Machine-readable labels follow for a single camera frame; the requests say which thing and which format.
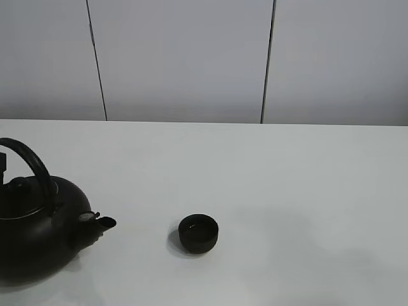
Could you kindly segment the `black round teapot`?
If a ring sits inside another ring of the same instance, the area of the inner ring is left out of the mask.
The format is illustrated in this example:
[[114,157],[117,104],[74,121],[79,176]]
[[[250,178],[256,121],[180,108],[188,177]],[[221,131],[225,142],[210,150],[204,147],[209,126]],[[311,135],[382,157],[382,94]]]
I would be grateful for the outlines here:
[[33,171],[1,182],[1,285],[14,286],[58,272],[117,222],[93,212],[77,185],[51,176],[26,144],[2,138],[1,146]]

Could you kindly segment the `small black teacup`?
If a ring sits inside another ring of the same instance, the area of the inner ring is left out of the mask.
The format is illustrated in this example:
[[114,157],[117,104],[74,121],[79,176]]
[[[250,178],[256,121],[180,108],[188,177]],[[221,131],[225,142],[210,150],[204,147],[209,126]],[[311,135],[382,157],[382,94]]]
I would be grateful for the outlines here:
[[191,254],[204,254],[211,251],[217,243],[218,236],[218,223],[205,214],[189,215],[178,225],[180,243]]

